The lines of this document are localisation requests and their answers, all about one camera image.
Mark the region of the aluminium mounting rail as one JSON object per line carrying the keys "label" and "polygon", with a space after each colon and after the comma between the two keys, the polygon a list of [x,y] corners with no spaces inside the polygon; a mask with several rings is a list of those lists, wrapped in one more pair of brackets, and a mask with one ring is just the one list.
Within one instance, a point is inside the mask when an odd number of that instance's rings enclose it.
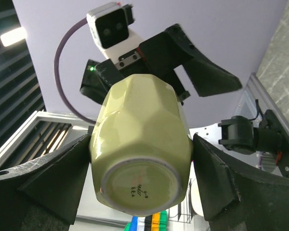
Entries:
{"label": "aluminium mounting rail", "polygon": [[40,121],[67,123],[79,127],[87,127],[91,125],[72,114],[35,111],[0,147],[0,166],[8,159],[8,157],[11,156],[12,152]]}

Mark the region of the yellow-green faceted mug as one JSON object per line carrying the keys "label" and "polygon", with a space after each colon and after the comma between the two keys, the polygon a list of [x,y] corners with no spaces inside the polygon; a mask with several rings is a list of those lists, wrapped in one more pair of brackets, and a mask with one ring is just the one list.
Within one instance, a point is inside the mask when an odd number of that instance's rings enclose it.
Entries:
{"label": "yellow-green faceted mug", "polygon": [[186,195],[192,139],[173,87],[151,74],[133,74],[107,94],[90,140],[97,200],[146,217]]}

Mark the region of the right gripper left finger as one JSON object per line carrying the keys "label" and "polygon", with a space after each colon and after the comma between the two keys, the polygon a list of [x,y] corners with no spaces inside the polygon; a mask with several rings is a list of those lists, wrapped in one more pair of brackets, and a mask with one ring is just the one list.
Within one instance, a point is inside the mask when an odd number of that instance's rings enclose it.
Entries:
{"label": "right gripper left finger", "polygon": [[0,171],[0,231],[67,231],[90,162],[90,135]]}

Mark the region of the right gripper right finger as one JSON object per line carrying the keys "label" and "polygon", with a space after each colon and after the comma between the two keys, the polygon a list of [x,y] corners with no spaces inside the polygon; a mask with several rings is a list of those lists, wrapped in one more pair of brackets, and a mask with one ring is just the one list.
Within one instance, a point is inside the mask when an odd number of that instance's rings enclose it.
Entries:
{"label": "right gripper right finger", "polygon": [[261,171],[193,136],[204,219],[212,231],[289,231],[289,179]]}

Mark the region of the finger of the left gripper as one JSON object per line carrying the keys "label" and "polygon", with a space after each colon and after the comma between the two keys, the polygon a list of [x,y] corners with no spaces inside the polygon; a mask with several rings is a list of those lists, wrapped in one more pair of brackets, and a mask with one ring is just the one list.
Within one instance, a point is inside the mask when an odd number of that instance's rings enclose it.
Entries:
{"label": "finger of the left gripper", "polygon": [[183,66],[200,97],[242,88],[239,78],[202,54],[179,24],[143,41],[138,51],[151,73],[159,78],[167,78],[176,67]]}

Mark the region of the colourful blocks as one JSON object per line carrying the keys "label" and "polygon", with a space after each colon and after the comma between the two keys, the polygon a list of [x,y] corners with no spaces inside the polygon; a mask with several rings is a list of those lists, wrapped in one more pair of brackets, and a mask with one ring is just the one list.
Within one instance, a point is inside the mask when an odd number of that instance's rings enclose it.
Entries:
{"label": "colourful blocks", "polygon": [[147,217],[133,216],[124,231],[166,231],[168,228],[168,213],[163,210]]}

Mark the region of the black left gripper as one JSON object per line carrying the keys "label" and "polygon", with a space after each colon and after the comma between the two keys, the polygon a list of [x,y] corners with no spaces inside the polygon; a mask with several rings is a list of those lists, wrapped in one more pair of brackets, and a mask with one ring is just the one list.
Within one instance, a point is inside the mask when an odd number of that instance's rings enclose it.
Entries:
{"label": "black left gripper", "polygon": [[136,48],[111,60],[87,62],[80,93],[98,104],[103,104],[109,90],[120,81],[124,91],[139,91],[156,102],[183,102],[190,97],[175,73],[175,68],[190,60],[181,48]]}

